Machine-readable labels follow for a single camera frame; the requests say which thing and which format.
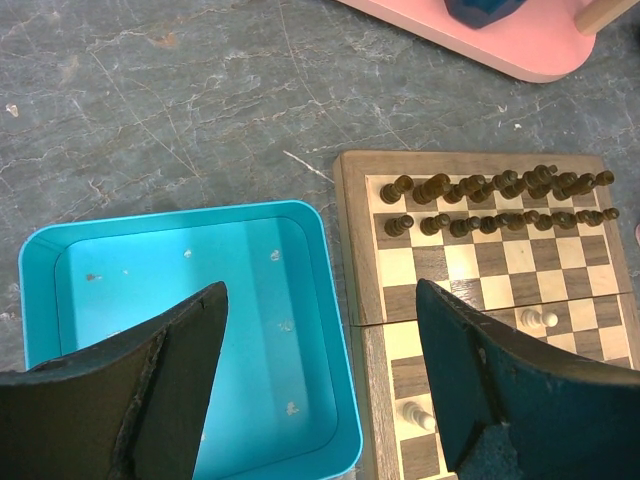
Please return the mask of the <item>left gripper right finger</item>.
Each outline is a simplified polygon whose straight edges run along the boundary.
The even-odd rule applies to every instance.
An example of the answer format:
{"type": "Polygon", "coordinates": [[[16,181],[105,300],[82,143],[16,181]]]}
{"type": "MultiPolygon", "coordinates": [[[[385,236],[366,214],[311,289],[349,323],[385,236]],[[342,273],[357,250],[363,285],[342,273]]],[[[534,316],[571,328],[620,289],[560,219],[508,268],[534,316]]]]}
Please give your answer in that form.
{"type": "Polygon", "coordinates": [[[419,336],[460,479],[636,479],[639,373],[569,353],[421,279],[419,336]]]}

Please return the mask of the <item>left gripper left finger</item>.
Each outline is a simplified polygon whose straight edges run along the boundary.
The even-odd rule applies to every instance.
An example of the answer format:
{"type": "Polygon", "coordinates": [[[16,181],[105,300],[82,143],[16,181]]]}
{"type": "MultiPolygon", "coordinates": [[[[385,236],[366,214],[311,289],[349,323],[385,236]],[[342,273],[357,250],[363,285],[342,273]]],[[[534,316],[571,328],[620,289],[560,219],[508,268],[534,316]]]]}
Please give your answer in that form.
{"type": "Polygon", "coordinates": [[[1,375],[4,479],[190,479],[228,316],[224,283],[1,375]]]}

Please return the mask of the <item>white chess pawn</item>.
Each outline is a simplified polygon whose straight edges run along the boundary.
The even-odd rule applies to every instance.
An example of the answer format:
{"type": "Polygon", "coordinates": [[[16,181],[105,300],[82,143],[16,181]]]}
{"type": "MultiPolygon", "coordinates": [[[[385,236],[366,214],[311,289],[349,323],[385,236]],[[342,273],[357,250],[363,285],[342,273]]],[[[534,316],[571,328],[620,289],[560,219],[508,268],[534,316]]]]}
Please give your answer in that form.
{"type": "Polygon", "coordinates": [[[539,312],[534,309],[525,309],[521,313],[521,323],[527,328],[555,327],[559,318],[553,312],[539,312]]]}
{"type": "Polygon", "coordinates": [[[418,403],[409,401],[402,406],[402,416],[405,421],[433,433],[436,431],[436,420],[427,410],[418,403]]]}

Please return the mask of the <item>wooden chess board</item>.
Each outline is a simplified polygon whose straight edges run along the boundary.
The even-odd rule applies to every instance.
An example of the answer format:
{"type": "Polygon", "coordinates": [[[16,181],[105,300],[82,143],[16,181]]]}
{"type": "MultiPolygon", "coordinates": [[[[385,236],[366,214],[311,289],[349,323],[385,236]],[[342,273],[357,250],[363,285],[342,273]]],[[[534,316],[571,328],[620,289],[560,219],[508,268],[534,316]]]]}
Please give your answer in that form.
{"type": "Polygon", "coordinates": [[[639,318],[596,156],[353,150],[334,164],[366,479],[447,479],[415,293],[431,280],[469,306],[595,361],[639,365],[639,318]],[[553,312],[527,328],[525,309],[553,312]]]}

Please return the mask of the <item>blue plastic bin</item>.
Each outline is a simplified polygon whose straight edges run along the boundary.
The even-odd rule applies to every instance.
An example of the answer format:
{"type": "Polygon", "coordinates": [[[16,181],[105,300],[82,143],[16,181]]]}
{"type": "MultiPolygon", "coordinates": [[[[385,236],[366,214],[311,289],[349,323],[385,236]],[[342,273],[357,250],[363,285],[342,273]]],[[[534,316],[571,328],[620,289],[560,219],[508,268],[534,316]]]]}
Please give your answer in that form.
{"type": "Polygon", "coordinates": [[[223,282],[229,314],[198,479],[332,479],[362,432],[322,220],[295,200],[58,224],[18,265],[28,366],[223,282]]]}

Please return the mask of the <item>pink three-tier shelf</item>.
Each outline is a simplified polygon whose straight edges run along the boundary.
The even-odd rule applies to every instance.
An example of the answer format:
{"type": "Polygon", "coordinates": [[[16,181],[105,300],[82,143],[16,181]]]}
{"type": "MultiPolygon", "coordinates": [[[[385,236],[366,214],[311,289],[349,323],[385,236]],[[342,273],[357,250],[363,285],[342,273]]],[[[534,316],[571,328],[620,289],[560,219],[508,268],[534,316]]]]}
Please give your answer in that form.
{"type": "Polygon", "coordinates": [[[637,1],[508,1],[488,24],[454,17],[456,1],[347,1],[376,19],[531,83],[581,67],[596,34],[637,1]]]}

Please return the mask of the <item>dark blue mug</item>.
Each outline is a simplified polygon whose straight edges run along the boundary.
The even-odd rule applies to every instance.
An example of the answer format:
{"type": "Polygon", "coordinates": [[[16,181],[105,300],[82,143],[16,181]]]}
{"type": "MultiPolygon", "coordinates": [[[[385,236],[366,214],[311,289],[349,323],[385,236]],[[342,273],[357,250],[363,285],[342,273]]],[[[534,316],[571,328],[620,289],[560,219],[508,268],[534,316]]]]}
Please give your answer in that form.
{"type": "Polygon", "coordinates": [[[458,22],[481,29],[517,11],[525,0],[445,0],[449,15],[458,22]]]}

